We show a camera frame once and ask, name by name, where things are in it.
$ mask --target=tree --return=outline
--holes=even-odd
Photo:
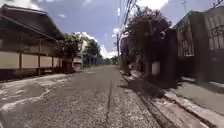
[[[116,65],[118,63],[118,57],[117,56],[112,57],[111,61],[113,65]]]
[[[90,56],[94,56],[94,57],[99,56],[100,55],[99,44],[93,39],[88,40],[88,45],[85,49],[85,53],[87,53]]]
[[[137,8],[138,11],[123,31],[129,39],[125,47],[129,47],[128,55],[131,61],[141,56],[142,60],[150,66],[150,63],[162,57],[160,53],[164,50],[164,33],[171,26],[171,22],[157,10]]]
[[[79,46],[82,43],[83,41],[79,38],[79,35],[64,34],[64,41],[56,43],[54,48],[58,56],[73,60],[81,50]]]

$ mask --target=white cloud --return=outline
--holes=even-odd
[[[117,55],[117,51],[114,50],[112,52],[108,52],[104,47],[104,45],[101,45],[100,48],[101,48],[100,54],[103,56],[103,58],[112,58]]]
[[[62,1],[62,0],[37,0],[37,2],[48,2],[48,3],[51,3],[51,2],[59,2],[59,1]]]
[[[121,9],[120,9],[120,8],[117,9],[117,15],[118,15],[118,16],[121,15]]]
[[[46,2],[54,2],[55,0],[46,0]]]
[[[116,37],[116,35],[119,33],[119,28],[114,28],[113,29],[113,35],[112,37]]]
[[[86,6],[86,5],[90,4],[91,2],[92,2],[92,0],[85,0],[85,1],[82,3],[82,5],[83,5],[83,6]]]
[[[89,39],[93,39],[93,40],[95,40],[96,42],[98,42],[98,40],[97,40],[95,37],[90,36],[90,35],[87,34],[86,32],[75,32],[75,34],[80,34],[81,36],[87,37],[87,38],[89,38]],[[84,41],[84,42],[83,42],[83,45],[82,45],[82,49],[84,50],[85,47],[86,47],[87,45],[88,45],[88,42]]]
[[[42,10],[37,4],[32,2],[32,0],[12,0],[12,1],[0,0],[0,7],[4,4],[23,7],[23,8],[30,8],[35,10]]]
[[[114,29],[113,29],[113,32],[114,32],[115,34],[117,34],[117,33],[119,32],[119,28],[114,28]]]
[[[116,37],[116,34],[113,34],[111,37],[112,37],[112,38]]]
[[[139,0],[137,5],[140,7],[149,7],[150,9],[160,9],[167,3],[168,0]]]
[[[61,18],[65,18],[66,17],[65,14],[58,14],[58,16],[61,17]]]

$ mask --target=blue sky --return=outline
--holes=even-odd
[[[105,54],[114,51],[117,15],[120,0],[0,0],[0,6],[8,3],[15,6],[41,9],[49,13],[63,33],[86,32],[98,40]],[[121,17],[127,0],[121,0]],[[204,11],[215,0],[187,0],[187,11]],[[185,14],[183,0],[139,0],[140,6],[160,11],[176,24]]]

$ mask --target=asphalt road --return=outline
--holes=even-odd
[[[176,127],[169,120],[165,121],[167,125],[161,124],[157,118],[161,115],[152,114],[158,110],[149,111],[150,108],[143,104],[138,94],[125,88],[124,84],[123,77],[114,66],[1,84],[0,120],[6,128]],[[161,107],[167,113],[171,109],[163,109],[163,103],[160,101],[153,106]]]

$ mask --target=house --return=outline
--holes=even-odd
[[[224,6],[190,11],[174,29],[178,37],[179,76],[223,82]]]
[[[44,11],[3,5],[0,8],[0,79],[62,67],[53,46],[63,34]]]

